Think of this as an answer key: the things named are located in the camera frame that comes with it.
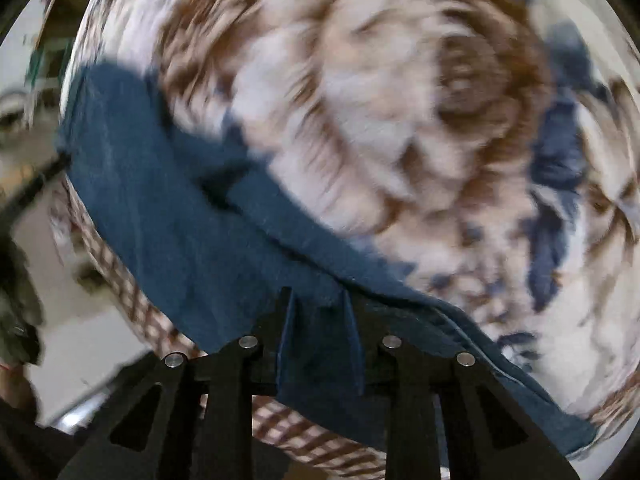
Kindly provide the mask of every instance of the white floor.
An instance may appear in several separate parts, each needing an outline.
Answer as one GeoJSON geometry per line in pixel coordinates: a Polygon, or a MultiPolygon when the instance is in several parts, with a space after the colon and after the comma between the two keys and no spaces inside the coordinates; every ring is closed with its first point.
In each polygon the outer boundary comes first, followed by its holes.
{"type": "MultiPolygon", "coordinates": [[[[33,38],[37,35],[44,4],[32,0],[0,45],[0,93],[24,85],[33,38]]],[[[52,130],[34,132],[28,150],[0,153],[0,176],[22,160],[46,160],[52,153],[52,130]]],[[[15,237],[30,258],[30,272],[44,303],[47,324],[42,331],[45,351],[30,377],[42,403],[42,420],[50,420],[115,368],[132,360],[145,346],[128,329],[105,293],[89,297],[62,266],[55,251],[47,219],[46,197],[18,226],[15,237]]],[[[640,413],[617,436],[598,446],[587,460],[573,465],[583,480],[596,480],[609,466],[633,430],[640,413]]]]}

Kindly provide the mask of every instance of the pile of laundry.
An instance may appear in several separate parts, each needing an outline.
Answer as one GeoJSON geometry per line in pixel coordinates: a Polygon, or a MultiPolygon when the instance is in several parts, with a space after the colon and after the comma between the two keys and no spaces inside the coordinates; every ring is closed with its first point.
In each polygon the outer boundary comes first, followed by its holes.
{"type": "Polygon", "coordinates": [[[352,384],[299,387],[344,379],[310,363],[352,350],[330,335],[358,290],[577,452],[640,395],[624,40],[616,72],[560,0],[91,0],[60,129],[85,241],[207,352],[292,286],[308,344],[279,400],[328,430],[384,446],[352,384]]]}

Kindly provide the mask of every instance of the dark blue cloth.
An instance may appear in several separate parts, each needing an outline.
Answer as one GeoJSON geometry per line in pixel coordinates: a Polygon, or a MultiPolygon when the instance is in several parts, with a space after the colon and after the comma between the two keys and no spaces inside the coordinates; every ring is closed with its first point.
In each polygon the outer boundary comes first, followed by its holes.
{"type": "Polygon", "coordinates": [[[313,222],[236,137],[213,142],[181,131],[154,78],[112,64],[85,68],[70,92],[60,127],[69,177],[98,232],[178,329],[215,352],[249,333],[290,286],[295,336],[285,345],[279,399],[382,448],[383,407],[357,396],[346,301],[357,290],[391,333],[423,351],[484,358],[561,452],[590,443],[592,425],[564,414],[461,310],[406,288],[313,222]]]}

